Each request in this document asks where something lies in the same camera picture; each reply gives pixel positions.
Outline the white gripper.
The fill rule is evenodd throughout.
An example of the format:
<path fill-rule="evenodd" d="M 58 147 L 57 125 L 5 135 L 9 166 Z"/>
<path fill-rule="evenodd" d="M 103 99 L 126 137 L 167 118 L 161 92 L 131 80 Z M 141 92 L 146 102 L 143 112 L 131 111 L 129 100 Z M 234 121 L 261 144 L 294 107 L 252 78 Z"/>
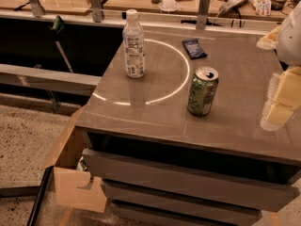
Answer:
<path fill-rule="evenodd" d="M 280 61 L 301 65 L 301 3 L 282 22 L 257 42 L 264 50 L 277 48 Z M 282 74 L 273 73 L 267 90 L 267 101 L 261 114 L 261 128 L 276 131 L 283 127 L 301 106 L 301 67 L 289 67 Z"/>

